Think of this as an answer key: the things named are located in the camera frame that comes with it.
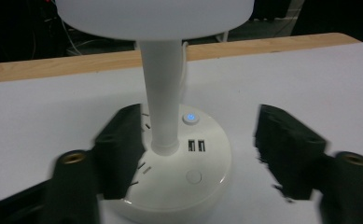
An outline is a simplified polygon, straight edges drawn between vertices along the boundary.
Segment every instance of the glowing power button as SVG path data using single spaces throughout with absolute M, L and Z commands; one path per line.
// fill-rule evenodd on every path
M 199 122 L 199 116 L 194 113 L 187 113 L 182 117 L 182 120 L 187 125 L 194 125 Z

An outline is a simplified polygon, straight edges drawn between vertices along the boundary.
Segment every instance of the black usb port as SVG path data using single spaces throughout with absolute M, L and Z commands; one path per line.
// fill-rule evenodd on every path
M 195 151 L 195 140 L 188 140 L 188 151 Z
M 205 151 L 204 140 L 199 140 L 198 141 L 198 146 L 199 146 L 199 151 Z

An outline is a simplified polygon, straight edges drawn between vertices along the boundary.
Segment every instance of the lamp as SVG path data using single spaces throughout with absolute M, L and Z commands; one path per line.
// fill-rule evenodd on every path
M 148 106 L 138 184 L 114 206 L 141 223 L 179 223 L 208 210 L 229 182 L 225 132 L 199 109 L 179 105 L 182 39 L 215 35 L 248 20 L 254 0 L 57 0 L 80 31 L 140 46 Z

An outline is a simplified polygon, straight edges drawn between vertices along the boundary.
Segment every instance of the lamp base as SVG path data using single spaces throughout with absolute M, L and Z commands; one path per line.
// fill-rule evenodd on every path
M 132 186 L 111 206 L 138 223 L 185 223 L 212 208 L 230 180 L 231 150 L 219 124 L 201 110 L 179 108 L 179 149 L 160 156 L 151 149 L 147 106 L 142 108 L 147 152 L 140 160 Z

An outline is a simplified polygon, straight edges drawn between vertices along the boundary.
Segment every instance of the lamp head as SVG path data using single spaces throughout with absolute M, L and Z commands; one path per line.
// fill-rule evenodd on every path
M 80 31 L 116 39 L 215 35 L 248 20 L 254 0 L 63 0 L 58 13 Z

